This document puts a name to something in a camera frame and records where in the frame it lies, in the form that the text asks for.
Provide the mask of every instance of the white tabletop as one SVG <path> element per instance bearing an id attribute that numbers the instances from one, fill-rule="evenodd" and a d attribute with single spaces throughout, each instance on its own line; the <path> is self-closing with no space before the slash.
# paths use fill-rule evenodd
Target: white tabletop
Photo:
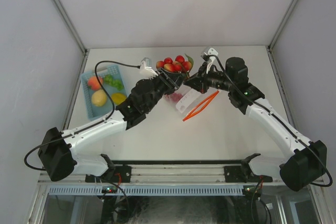
<path id="1" fill-rule="evenodd" d="M 85 71 L 101 60 L 132 65 L 144 57 L 156 61 L 185 53 L 195 61 L 192 73 L 202 64 L 205 47 L 91 49 Z M 259 88 L 277 112 L 286 118 L 274 73 L 264 46 L 215 47 L 225 64 L 227 58 L 241 57 L 249 71 L 250 82 Z M 120 66 L 129 89 L 143 79 L 138 69 Z M 69 128 L 88 123 L 85 100 L 80 87 Z M 164 100 L 158 102 L 147 118 L 134 128 L 91 145 L 86 153 L 108 154 L 112 160 L 228 160 L 243 159 L 253 153 L 283 157 L 274 141 L 253 120 L 234 108 L 225 91 L 199 115 L 182 122 L 181 116 Z"/>

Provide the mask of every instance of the black cable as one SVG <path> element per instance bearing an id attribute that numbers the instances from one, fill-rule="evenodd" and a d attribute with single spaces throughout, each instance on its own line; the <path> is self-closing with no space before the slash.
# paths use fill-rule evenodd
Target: black cable
<path id="1" fill-rule="evenodd" d="M 63 139 L 65 139 L 65 138 L 67 138 L 67 137 L 70 137 L 70 136 L 71 136 L 71 135 L 67 135 L 67 136 L 65 136 L 65 137 L 59 137 L 59 138 L 54 139 L 54 140 L 52 140 L 52 141 L 50 141 L 50 142 L 48 142 L 48 143 L 40 144 L 40 145 L 34 147 L 33 149 L 31 149 L 31 150 L 26 154 L 26 156 L 25 156 L 25 158 L 24 158 L 24 163 L 25 163 L 25 165 L 28 166 L 30 169 L 33 169 L 33 170 L 42 170 L 42 171 L 45 171 L 44 168 L 38 168 L 38 167 L 35 167 L 35 166 L 32 166 L 32 165 L 29 165 L 29 164 L 28 164 L 28 161 L 27 161 L 28 156 L 29 156 L 32 152 L 34 152 L 35 150 L 37 150 L 37 149 L 39 149 L 39 148 L 41 148 L 41 147 L 43 147 L 43 146 L 46 146 L 46 145 L 48 145 L 48 144 L 51 144 L 51 143 L 54 143 L 54 142 L 57 142 L 57 141 L 60 141 L 60 140 L 63 140 Z"/>
<path id="2" fill-rule="evenodd" d="M 326 174 L 328 175 L 328 178 L 329 178 L 329 183 L 327 185 L 324 185 L 324 184 L 316 184 L 316 183 L 311 183 L 311 185 L 315 185 L 315 186 L 320 186 L 320 187 L 330 187 L 333 183 L 333 179 L 331 177 L 331 174 L 330 172 L 328 171 L 327 167 L 324 165 L 324 163 L 322 162 L 322 160 L 316 155 L 316 153 L 307 145 L 305 144 L 301 139 L 299 139 L 295 134 L 294 132 L 292 132 L 290 130 L 289 127 L 286 126 L 286 124 L 279 118 L 277 117 L 276 115 L 274 115 L 273 113 L 271 113 L 271 111 L 266 108 L 265 106 L 263 106 L 262 104 L 256 102 L 256 101 L 252 101 L 250 98 L 248 98 L 247 96 L 245 96 L 241 91 L 240 89 L 237 87 L 237 85 L 234 84 L 234 82 L 232 81 L 232 79 L 230 78 L 230 76 L 227 74 L 227 72 L 225 71 L 220 59 L 218 58 L 218 56 L 216 55 L 209 55 L 209 56 L 214 56 L 217 61 L 218 61 L 218 64 L 222 70 L 222 72 L 224 73 L 225 77 L 228 79 L 228 81 L 232 84 L 232 86 L 234 87 L 234 89 L 237 91 L 237 93 L 243 97 L 245 100 L 247 100 L 248 102 L 250 103 L 253 103 L 261 108 L 263 108 L 265 111 L 267 111 L 267 113 L 269 113 L 271 116 L 273 116 L 288 132 L 289 134 L 291 134 L 292 137 L 294 137 L 299 143 L 301 143 L 304 147 L 306 147 L 315 157 L 316 159 L 319 161 L 319 163 L 322 165 L 323 169 L 326 171 Z"/>
<path id="3" fill-rule="evenodd" d="M 61 206 L 60 206 L 60 204 L 59 204 L 58 196 L 55 195 L 55 197 L 56 197 L 56 201 L 57 201 L 57 206 L 58 206 L 58 208 L 59 208 L 60 210 L 62 210 L 62 211 L 66 211 L 67 209 L 63 209 L 63 208 L 61 208 Z"/>
<path id="4" fill-rule="evenodd" d="M 124 194 L 125 199 L 126 199 L 126 202 L 127 202 L 127 212 L 128 212 L 127 215 L 128 215 L 128 218 L 130 218 L 130 217 L 131 217 L 130 203 L 129 203 L 129 201 L 128 201 L 128 197 L 127 197 L 125 191 L 124 191 L 120 186 L 118 186 L 117 184 L 115 184 L 115 183 L 113 183 L 113 182 L 107 181 L 107 180 L 105 180 L 105 179 L 103 179 L 103 178 L 100 178 L 100 177 L 97 177 L 97 176 L 95 176 L 95 175 L 92 175 L 92 176 L 95 177 L 95 178 L 97 178 L 97 179 L 100 179 L 101 181 L 104 181 L 104 182 L 106 182 L 106 183 L 108 183 L 108 184 L 114 185 L 117 189 L 119 189 L 119 190 L 122 192 L 122 194 Z"/>
<path id="5" fill-rule="evenodd" d="M 268 209 L 268 207 L 267 207 L 267 205 L 266 205 L 265 202 L 263 202 L 261 199 L 260 199 L 259 201 L 260 201 L 260 203 L 264 206 L 265 210 L 266 210 L 267 213 L 268 213 L 268 216 L 269 216 L 269 224 L 272 224 L 272 215 L 271 215 L 270 210 Z"/>
<path id="6" fill-rule="evenodd" d="M 318 155 L 316 155 L 316 153 L 307 145 L 305 144 L 301 139 L 298 139 L 298 141 L 303 145 L 305 146 L 314 156 L 315 158 L 320 162 L 320 164 L 322 165 L 323 169 L 326 171 L 326 174 L 327 176 L 329 177 L 329 183 L 327 185 L 324 185 L 324 184 L 317 184 L 317 183 L 310 183 L 311 185 L 314 185 L 314 186 L 320 186 L 320 187 L 329 187 L 332 185 L 333 183 L 333 180 L 332 180 L 332 177 L 331 177 L 331 174 L 329 173 L 328 169 L 326 168 L 326 166 L 324 165 L 324 163 L 322 162 L 322 160 L 319 158 Z"/>
<path id="7" fill-rule="evenodd" d="M 253 195 L 252 195 L 252 199 L 251 199 L 251 216 L 252 216 L 252 221 L 253 221 L 254 224 L 256 224 L 256 221 L 254 220 L 254 216 L 253 216 L 253 198 L 254 198 L 254 195 L 256 194 L 256 192 L 259 188 L 259 185 L 261 184 L 261 182 L 263 182 L 262 180 L 263 180 L 263 178 L 260 178 L 258 184 L 256 185 L 256 188 L 253 191 Z"/>
<path id="8" fill-rule="evenodd" d="M 115 63 L 115 64 L 119 64 L 119 65 L 122 65 L 122 66 L 125 66 L 125 67 L 139 68 L 139 69 L 140 69 L 140 66 L 128 65 L 128 64 L 124 64 L 124 63 L 120 63 L 120 62 L 112 61 L 112 60 L 103 60 L 103 61 L 99 61 L 99 62 L 95 65 L 95 67 L 94 67 L 94 75 L 96 76 L 96 78 L 97 78 L 97 80 L 98 80 L 98 83 L 99 83 L 100 87 L 102 88 L 102 90 L 104 91 L 104 93 L 107 95 L 107 97 L 109 98 L 109 100 L 110 100 L 111 103 L 112 103 L 112 111 L 111 111 L 111 113 L 106 117 L 105 120 L 107 120 L 107 119 L 109 119 L 109 118 L 112 116 L 112 114 L 114 113 L 114 111 L 115 111 L 115 107 L 116 107 L 116 106 L 114 105 L 114 102 L 113 102 L 113 100 L 112 100 L 112 97 L 108 94 L 108 92 L 107 92 L 106 89 L 103 87 L 102 83 L 100 82 L 100 80 L 99 80 L 99 78 L 98 78 L 97 67 L 98 67 L 98 65 L 100 65 L 101 63 Z M 75 131 L 74 134 L 78 134 L 78 133 L 80 133 L 80 132 L 82 132 L 82 131 L 86 131 L 86 130 L 92 128 L 92 127 L 97 126 L 97 125 L 100 124 L 100 123 L 103 123 L 103 122 L 104 122 L 104 120 L 99 121 L 99 122 L 97 122 L 97 123 L 95 123 L 95 124 L 93 124 L 93 125 L 90 125 L 90 126 L 84 128 L 84 129 Z M 57 141 L 64 140 L 64 139 L 66 139 L 66 138 L 68 138 L 68 137 L 70 137 L 70 136 L 72 136 L 72 135 L 67 135 L 67 136 L 64 136 L 64 137 L 59 137 L 59 138 L 54 139 L 54 140 L 52 140 L 52 141 L 50 141 L 50 142 L 48 142 L 48 143 L 40 144 L 40 145 L 34 147 L 34 148 L 31 149 L 31 150 L 26 154 L 26 156 L 24 157 L 24 163 L 25 163 L 25 165 L 26 165 L 27 167 L 29 167 L 30 169 L 33 169 L 33 170 L 45 171 L 44 168 L 38 168 L 38 167 L 35 167 L 35 166 L 30 165 L 30 164 L 28 163 L 28 161 L 27 161 L 28 156 L 29 156 L 32 152 L 34 152 L 35 150 L 37 150 L 37 149 L 39 149 L 39 148 L 41 148 L 41 147 L 43 147 L 43 146 L 46 146 L 46 145 L 48 145 L 48 144 L 51 144 L 51 143 L 54 143 L 54 142 L 57 142 Z"/>

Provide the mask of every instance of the red cherry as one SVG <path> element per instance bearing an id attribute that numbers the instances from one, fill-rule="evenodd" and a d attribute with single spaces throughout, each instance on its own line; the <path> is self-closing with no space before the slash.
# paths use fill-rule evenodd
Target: red cherry
<path id="1" fill-rule="evenodd" d="M 191 62 L 189 62 L 189 61 L 185 61 L 185 62 L 183 62 L 183 63 L 182 63 L 182 66 L 183 66 L 183 68 L 184 68 L 186 71 L 189 71 L 189 70 L 191 69 L 191 67 L 192 67 Z"/>
<path id="2" fill-rule="evenodd" d="M 172 64 L 172 63 L 173 63 L 173 60 L 172 60 L 172 58 L 168 57 L 168 58 L 165 58 L 165 59 L 164 59 L 164 63 L 165 63 L 165 64 L 167 64 L 167 63 Z"/>
<path id="3" fill-rule="evenodd" d="M 163 68 L 163 66 L 164 66 L 164 62 L 162 60 L 156 63 L 156 68 Z"/>
<path id="4" fill-rule="evenodd" d="M 174 65 L 175 72 L 180 72 L 182 71 L 182 66 L 181 65 Z"/>
<path id="5" fill-rule="evenodd" d="M 179 63 L 183 63 L 184 62 L 184 58 L 183 58 L 182 55 L 176 56 L 175 60 L 178 61 Z"/>
<path id="6" fill-rule="evenodd" d="M 174 65 L 171 63 L 165 64 L 163 68 L 169 72 L 175 72 Z"/>

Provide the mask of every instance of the yellow lemon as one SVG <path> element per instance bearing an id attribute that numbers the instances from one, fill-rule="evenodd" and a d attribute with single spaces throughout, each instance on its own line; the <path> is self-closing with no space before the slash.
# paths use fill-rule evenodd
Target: yellow lemon
<path id="1" fill-rule="evenodd" d="M 114 93 L 111 95 L 111 98 L 116 105 L 119 105 L 120 103 L 123 103 L 127 97 L 122 93 Z"/>
<path id="2" fill-rule="evenodd" d="M 97 107 L 103 106 L 106 103 L 106 101 L 107 101 L 107 95 L 105 94 L 105 92 L 102 89 L 93 93 L 93 95 L 91 97 L 92 104 L 97 106 Z"/>

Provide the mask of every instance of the blue basket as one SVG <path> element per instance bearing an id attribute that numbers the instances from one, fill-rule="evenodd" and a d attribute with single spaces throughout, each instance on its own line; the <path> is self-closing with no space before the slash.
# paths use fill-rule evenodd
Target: blue basket
<path id="1" fill-rule="evenodd" d="M 118 65 L 109 65 L 106 67 L 102 67 L 102 68 L 98 68 L 97 69 L 97 74 L 98 76 L 104 78 L 104 76 L 106 76 L 107 74 L 112 75 L 113 79 L 116 80 L 121 80 L 124 89 L 123 90 L 118 90 L 115 87 L 112 87 L 106 83 L 103 83 L 104 88 L 106 89 L 106 91 L 112 95 L 114 93 L 122 93 L 126 96 L 128 96 L 127 92 L 126 92 L 126 87 L 125 84 L 122 80 L 122 76 L 121 73 L 119 71 L 119 67 Z M 95 93 L 95 91 L 91 90 L 88 87 L 88 80 L 95 75 L 95 71 L 88 71 L 85 73 L 82 73 L 80 75 L 80 80 L 82 82 L 82 87 L 83 87 L 83 91 L 84 91 L 84 97 L 85 97 L 85 104 L 86 104 L 86 110 L 87 110 L 87 115 L 88 115 L 88 119 L 93 121 L 107 113 L 109 113 L 112 110 L 112 104 L 111 101 L 108 99 L 107 102 L 102 106 L 102 107 L 97 107 L 94 106 L 91 103 L 91 97 L 93 95 L 93 93 Z"/>

